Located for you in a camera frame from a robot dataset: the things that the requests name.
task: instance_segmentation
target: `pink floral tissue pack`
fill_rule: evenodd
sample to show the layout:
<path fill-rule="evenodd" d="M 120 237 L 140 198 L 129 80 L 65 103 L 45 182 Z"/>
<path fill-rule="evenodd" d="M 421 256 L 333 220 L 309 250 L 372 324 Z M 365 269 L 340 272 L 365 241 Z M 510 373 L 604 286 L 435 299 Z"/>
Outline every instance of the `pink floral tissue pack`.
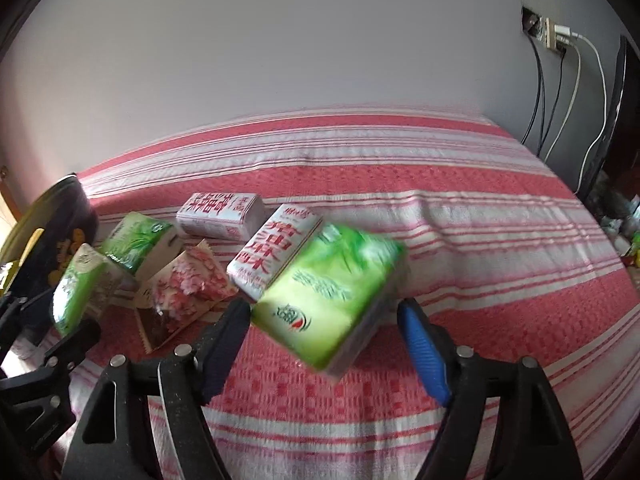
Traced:
<path fill-rule="evenodd" d="M 206 240 L 187 247 L 137 291 L 133 305 L 146 352 L 238 292 Z"/>

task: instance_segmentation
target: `printed logo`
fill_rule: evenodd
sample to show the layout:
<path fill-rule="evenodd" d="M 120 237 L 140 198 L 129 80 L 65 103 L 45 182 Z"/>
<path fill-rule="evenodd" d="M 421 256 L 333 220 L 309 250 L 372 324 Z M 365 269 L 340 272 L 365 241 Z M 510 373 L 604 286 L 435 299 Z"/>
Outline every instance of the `printed logo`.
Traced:
<path fill-rule="evenodd" d="M 311 324 L 311 320 L 307 319 L 304 312 L 290 304 L 279 306 L 273 315 L 287 323 L 289 329 L 294 332 L 304 332 Z"/>

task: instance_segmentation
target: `white wall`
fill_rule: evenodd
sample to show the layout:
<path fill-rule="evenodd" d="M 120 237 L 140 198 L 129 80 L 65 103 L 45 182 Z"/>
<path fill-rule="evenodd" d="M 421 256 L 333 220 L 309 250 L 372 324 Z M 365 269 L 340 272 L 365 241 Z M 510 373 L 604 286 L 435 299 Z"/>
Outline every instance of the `white wall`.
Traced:
<path fill-rule="evenodd" d="M 536 92 L 522 3 L 590 37 L 610 89 L 624 28 L 605 0 L 42 0 L 0 64 L 3 158 L 31 201 L 159 137 L 302 107 L 462 107 L 520 138 Z M 550 160 L 571 186 L 602 121 L 597 65 L 583 52 L 575 112 Z M 541 56 L 549 110 L 559 61 Z M 570 54 L 552 133 L 575 67 Z"/>

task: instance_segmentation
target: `bed sheet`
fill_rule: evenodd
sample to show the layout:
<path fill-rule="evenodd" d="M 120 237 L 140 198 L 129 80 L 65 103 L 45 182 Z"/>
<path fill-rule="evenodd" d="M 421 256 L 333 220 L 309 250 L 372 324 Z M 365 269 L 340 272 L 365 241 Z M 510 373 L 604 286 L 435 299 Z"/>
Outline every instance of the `bed sheet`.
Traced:
<path fill-rule="evenodd" d="M 129 211 L 173 219 L 193 192 L 237 191 L 260 194 L 271 210 L 298 203 L 402 240 L 411 270 L 402 294 L 433 322 L 483 356 L 528 354 L 543 365 L 587 478 L 638 416 L 635 288 L 571 191 L 485 118 L 409 108 L 252 118 L 162 140 L 80 177 L 101 237 Z M 212 246 L 225 266 L 241 249 Z M 73 373 L 78 415 L 112 355 L 144 357 L 129 300 L 118 292 L 102 341 Z M 219 316 L 207 314 L 177 342 Z M 224 392 L 204 408 L 232 477 L 412 479 L 443 412 L 420 384 L 394 316 L 337 384 L 252 327 Z M 47 336 L 45 346 L 54 341 Z M 164 476 L 177 479 L 159 399 L 150 409 Z M 482 476 L 496 414 L 488 402 L 468 478 Z"/>

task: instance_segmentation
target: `white cable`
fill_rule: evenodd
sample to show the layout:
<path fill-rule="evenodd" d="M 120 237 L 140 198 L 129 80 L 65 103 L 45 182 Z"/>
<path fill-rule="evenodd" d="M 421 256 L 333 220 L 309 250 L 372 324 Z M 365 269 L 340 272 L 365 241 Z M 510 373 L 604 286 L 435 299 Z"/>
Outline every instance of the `white cable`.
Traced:
<path fill-rule="evenodd" d="M 562 43 L 567 44 L 568 46 L 572 46 L 575 49 L 575 51 L 577 52 L 577 54 L 578 54 L 578 73 L 575 76 L 574 93 L 571 95 L 571 100 L 569 101 L 569 108 L 567 109 L 566 115 L 564 116 L 564 119 L 562 120 L 562 124 L 560 125 L 560 129 L 558 130 L 558 134 L 556 135 L 556 138 L 554 139 L 554 142 L 551 144 L 551 147 L 549 148 L 549 151 L 546 152 L 545 162 L 549 158 L 549 155 L 551 155 L 551 150 L 556 145 L 556 142 L 558 142 L 558 139 L 560 138 L 560 134 L 562 134 L 562 130 L 564 130 L 564 125 L 566 124 L 567 119 L 569 118 L 569 115 L 571 114 L 571 110 L 572 110 L 572 108 L 574 108 L 575 95 L 578 93 L 578 85 L 580 84 L 580 71 L 582 70 L 582 56 L 580 55 L 580 50 L 578 49 L 578 46 L 576 44 L 573 44 L 571 41 L 565 40 L 565 41 L 562 41 Z"/>
<path fill-rule="evenodd" d="M 596 53 L 596 58 L 598 59 L 598 67 L 600 68 L 600 75 L 602 76 L 602 92 L 604 94 L 604 119 L 602 121 L 602 129 L 600 130 L 600 133 L 598 134 L 598 136 L 593 140 L 593 142 L 589 146 L 587 153 L 584 154 L 584 159 L 582 160 L 582 166 L 580 167 L 580 177 L 578 178 L 578 187 L 575 190 L 575 192 L 578 193 L 578 191 L 580 191 L 580 186 L 582 185 L 582 177 L 584 175 L 584 165 L 587 163 L 589 152 L 595 146 L 596 142 L 600 140 L 600 137 L 602 137 L 602 134 L 604 133 L 604 127 L 607 125 L 607 83 L 604 80 L 604 70 L 602 69 L 602 63 L 600 62 L 600 54 L 598 53 L 598 49 L 596 48 L 596 46 L 593 43 L 591 43 L 589 38 L 585 38 L 581 34 L 573 33 L 572 36 L 574 38 L 578 38 L 579 40 L 583 40 Z"/>

